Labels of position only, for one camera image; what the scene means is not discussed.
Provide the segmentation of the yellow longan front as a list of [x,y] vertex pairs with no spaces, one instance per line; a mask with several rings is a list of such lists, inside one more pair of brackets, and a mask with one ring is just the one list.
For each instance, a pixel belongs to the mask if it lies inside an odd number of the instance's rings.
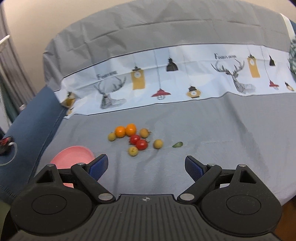
[[128,149],[128,154],[129,154],[130,156],[132,156],[132,157],[137,156],[137,154],[138,154],[138,148],[135,147],[135,146],[130,147],[130,148]]

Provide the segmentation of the orange mandarin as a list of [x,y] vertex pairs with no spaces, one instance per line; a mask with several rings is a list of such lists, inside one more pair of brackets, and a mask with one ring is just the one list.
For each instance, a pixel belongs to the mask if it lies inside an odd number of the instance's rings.
[[126,131],[124,126],[117,126],[114,131],[117,138],[123,138],[126,136]]
[[133,136],[137,134],[137,127],[135,124],[133,123],[129,123],[126,127],[125,127],[125,133],[127,136]]

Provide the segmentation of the red cherry tomato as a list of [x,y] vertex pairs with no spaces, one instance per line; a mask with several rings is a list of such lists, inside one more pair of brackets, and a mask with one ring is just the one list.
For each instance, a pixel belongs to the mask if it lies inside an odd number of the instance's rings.
[[131,145],[136,145],[140,139],[141,139],[141,137],[139,135],[131,135],[129,138],[129,143]]
[[137,141],[136,147],[138,148],[138,150],[143,151],[143,150],[147,149],[148,142],[144,139],[140,139]]

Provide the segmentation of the yellow longan with stem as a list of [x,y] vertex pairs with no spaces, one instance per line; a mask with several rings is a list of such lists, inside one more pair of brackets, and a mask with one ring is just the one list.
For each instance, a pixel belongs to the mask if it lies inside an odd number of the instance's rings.
[[142,128],[139,131],[139,135],[141,138],[147,138],[150,135],[150,131],[147,128]]

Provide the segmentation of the pink round plate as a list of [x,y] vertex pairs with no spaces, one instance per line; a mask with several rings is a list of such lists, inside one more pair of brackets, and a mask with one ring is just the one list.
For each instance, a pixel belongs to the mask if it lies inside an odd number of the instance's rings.
[[59,152],[50,162],[58,169],[68,169],[77,163],[88,164],[95,156],[91,150],[83,146],[72,146]]

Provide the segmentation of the small green leaf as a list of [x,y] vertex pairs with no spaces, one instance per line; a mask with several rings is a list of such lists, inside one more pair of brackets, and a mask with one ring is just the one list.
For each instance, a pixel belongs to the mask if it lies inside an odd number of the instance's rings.
[[183,146],[183,142],[177,142],[177,143],[175,143],[172,147],[173,148],[180,148],[180,147],[182,147]]

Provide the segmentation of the black smartphone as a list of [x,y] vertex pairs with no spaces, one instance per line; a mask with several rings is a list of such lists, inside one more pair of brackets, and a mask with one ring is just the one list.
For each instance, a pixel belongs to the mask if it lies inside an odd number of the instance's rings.
[[5,155],[10,150],[10,143],[12,142],[12,137],[6,137],[0,140],[0,155]]

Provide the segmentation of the grey printed sofa cover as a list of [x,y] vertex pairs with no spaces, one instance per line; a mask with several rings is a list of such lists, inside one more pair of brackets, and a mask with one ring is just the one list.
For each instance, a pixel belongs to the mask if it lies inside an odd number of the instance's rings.
[[[281,203],[295,196],[295,35],[284,15],[243,1],[133,1],[79,20],[44,52],[46,84],[75,102],[41,157],[84,146],[107,154],[113,194],[180,194],[184,159],[246,164]],[[128,154],[117,126],[151,133]],[[161,139],[163,147],[153,143]],[[180,148],[172,146],[183,142]]]

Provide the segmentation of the grey curtain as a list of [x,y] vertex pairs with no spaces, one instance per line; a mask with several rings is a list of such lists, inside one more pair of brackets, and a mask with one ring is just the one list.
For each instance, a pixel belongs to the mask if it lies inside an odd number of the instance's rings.
[[1,51],[1,111],[6,126],[14,122],[20,112],[36,95],[33,84],[27,77],[13,45],[1,1],[1,39],[10,35],[9,42]]

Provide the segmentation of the phone holder gooseneck stand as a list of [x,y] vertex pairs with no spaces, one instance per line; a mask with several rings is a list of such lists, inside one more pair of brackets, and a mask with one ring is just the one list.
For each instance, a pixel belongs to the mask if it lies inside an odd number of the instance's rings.
[[10,35],[6,35],[3,39],[0,40],[0,52],[6,47],[9,42]]

